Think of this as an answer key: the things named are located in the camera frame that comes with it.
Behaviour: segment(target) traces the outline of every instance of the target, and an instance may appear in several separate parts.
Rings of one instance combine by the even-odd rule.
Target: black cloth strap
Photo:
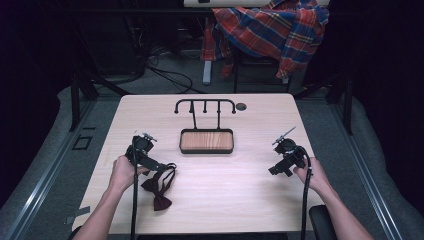
[[[174,163],[169,163],[166,165],[165,171],[156,172],[152,178],[147,179],[143,184],[141,184],[141,187],[143,187],[144,190],[155,194],[155,199],[153,201],[153,206],[155,211],[161,211],[161,210],[167,209],[169,206],[172,205],[172,201],[164,197],[164,194],[171,187],[172,181],[174,180],[174,177],[175,177],[176,168],[177,168],[177,165],[175,165]],[[168,175],[166,175],[166,177],[163,178],[162,188],[159,190],[159,179],[162,177],[162,174],[168,170],[170,170],[170,172],[168,173]]]

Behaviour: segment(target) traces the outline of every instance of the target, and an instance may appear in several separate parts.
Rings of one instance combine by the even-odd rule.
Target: cable
[[[135,223],[137,221],[137,199],[138,199],[138,174],[137,174],[137,156],[135,154],[135,139],[132,140],[133,149],[133,166],[134,166],[134,193],[133,193],[133,210],[131,218],[131,239],[135,240]]]
[[[144,72],[137,72],[133,75],[131,75],[130,77],[124,78],[124,79],[119,79],[119,80],[110,80],[107,79],[108,82],[113,83],[115,85],[120,85],[120,84],[124,84],[124,83],[129,83],[129,82],[133,82],[139,78],[141,78],[143,76]]]
[[[184,75],[184,74],[182,74],[182,73],[177,73],[177,72],[172,72],[172,71],[161,70],[161,69],[154,68],[154,67],[151,67],[151,66],[147,66],[146,68],[147,68],[147,69],[149,69],[150,71],[152,71],[152,72],[156,73],[157,75],[159,75],[159,76],[161,76],[161,77],[163,77],[163,78],[165,78],[165,79],[169,80],[169,81],[170,81],[172,84],[174,84],[176,87],[177,87],[177,85],[180,85],[180,86],[182,86],[182,87],[185,87],[186,89],[185,89],[184,91],[182,91],[181,89],[179,89],[179,87],[177,87],[177,88],[180,90],[180,94],[182,94],[182,93],[186,93],[186,92],[188,92],[189,90],[194,91],[194,92],[197,92],[197,93],[206,94],[206,92],[204,92],[204,91],[197,90],[197,89],[193,88],[193,87],[192,87],[192,86],[193,86],[193,80],[191,80],[191,78],[190,78],[190,77],[188,77],[188,76],[186,76],[186,75]],[[186,78],[186,79],[190,82],[190,84],[189,84],[189,85],[186,85],[186,84],[182,83],[181,81],[179,81],[179,80],[177,80],[177,79],[175,79],[175,78],[173,78],[173,77],[169,76],[168,74],[176,74],[176,75],[180,75],[180,76],[182,76],[182,77]]]
[[[312,176],[312,166],[311,166],[311,159],[309,158],[308,153],[303,147],[302,147],[302,151],[305,154],[306,159],[308,160],[308,170],[306,172],[305,187],[303,188],[302,231],[300,235],[300,239],[304,240],[306,237],[306,208],[308,204],[308,189],[309,189],[309,182],[311,181],[311,176]]]

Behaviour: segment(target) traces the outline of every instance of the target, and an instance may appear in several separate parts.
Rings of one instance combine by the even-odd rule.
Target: table surface
[[[193,128],[189,103],[181,99],[230,99],[247,109],[232,114],[228,102],[221,103],[221,128],[234,132],[231,154],[182,154],[181,130]],[[194,103],[197,127],[217,127],[217,103]],[[314,156],[296,103],[289,94],[129,95],[121,102],[97,160],[81,208],[97,206],[106,190],[113,161],[123,155],[134,135],[147,132],[158,142],[149,157],[161,163],[176,163],[176,176],[165,193],[173,204],[153,210],[154,194],[139,187],[136,232],[138,234],[202,234],[241,232],[289,232],[301,229],[303,183],[297,176],[268,171],[283,157],[274,151],[274,141],[286,137]],[[141,175],[140,184],[152,177]],[[124,193],[110,233],[130,233],[133,187]],[[322,204],[309,191],[308,208]],[[89,214],[76,218],[73,228]],[[307,229],[312,229],[308,219]]]
[[[208,3],[199,3],[199,0],[184,0],[185,7],[262,7],[270,0],[210,0]],[[317,0],[321,6],[328,6],[330,0]]]

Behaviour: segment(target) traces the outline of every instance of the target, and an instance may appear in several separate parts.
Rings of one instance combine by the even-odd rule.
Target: hand
[[[327,190],[332,189],[330,182],[328,181],[327,175],[324,172],[324,169],[322,168],[320,162],[314,158],[311,157],[311,166],[312,166],[312,176],[311,181],[309,182],[309,187],[313,189],[318,194],[322,194],[326,192]],[[305,182],[306,179],[306,172],[308,170],[308,164],[305,159],[305,168],[293,168],[293,172],[297,174],[297,176],[300,178],[302,182]]]
[[[145,167],[138,167],[137,174],[148,171]],[[125,156],[119,156],[113,162],[112,175],[109,180],[109,189],[124,192],[134,182],[134,166]]]

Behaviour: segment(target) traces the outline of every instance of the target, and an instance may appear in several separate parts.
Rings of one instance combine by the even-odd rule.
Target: black strap
[[[82,226],[79,226],[77,228],[75,228],[74,231],[72,231],[72,233],[69,235],[68,240],[72,240],[74,239],[75,235],[77,235],[78,231],[81,229]]]
[[[155,199],[153,201],[153,206],[155,211],[161,211],[167,209],[172,205],[172,201],[164,196],[165,192],[171,187],[172,181],[175,177],[175,169],[177,165],[174,163],[169,163],[166,165],[166,169],[163,172],[156,172],[155,175],[151,179],[147,179],[141,187],[143,187],[146,191],[152,192],[155,194]],[[163,173],[171,170],[165,178],[162,180],[162,187],[159,190],[159,179],[162,177]]]

